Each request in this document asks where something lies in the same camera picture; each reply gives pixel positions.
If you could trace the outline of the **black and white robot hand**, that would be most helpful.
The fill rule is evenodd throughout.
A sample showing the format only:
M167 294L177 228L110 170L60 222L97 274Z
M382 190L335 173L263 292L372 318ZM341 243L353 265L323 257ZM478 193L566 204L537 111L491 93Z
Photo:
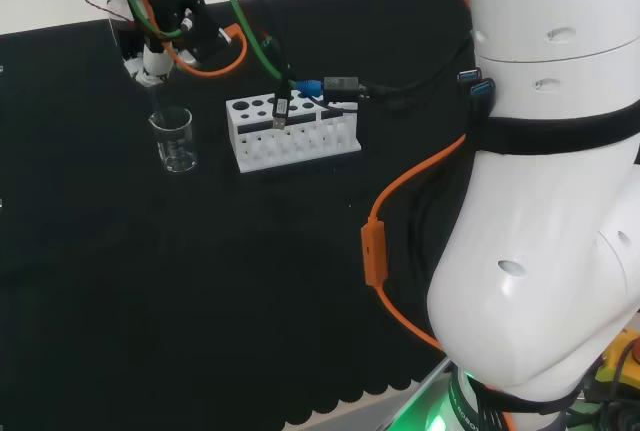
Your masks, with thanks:
M134 21L127 0L109 0L110 27L125 69L141 86L151 88L161 85L169 77L174 61L168 52L159 47L155 52L147 44L147 36Z

